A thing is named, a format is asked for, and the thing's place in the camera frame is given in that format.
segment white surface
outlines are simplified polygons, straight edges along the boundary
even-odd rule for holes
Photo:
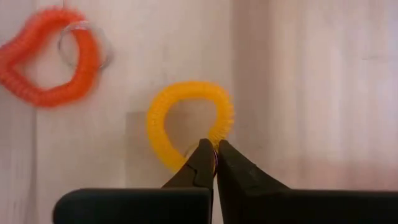
[[[53,4],[61,2],[0,0],[0,44]],[[89,96],[53,110],[34,110],[0,87],[0,223],[50,223],[57,199],[80,187],[160,186],[170,174],[138,141],[144,113],[158,91],[184,80],[230,91],[231,142],[285,184],[398,189],[398,2],[67,5],[104,29],[115,61]],[[27,68],[42,86],[72,73],[55,42]],[[194,107],[175,111],[188,114],[184,122]]]

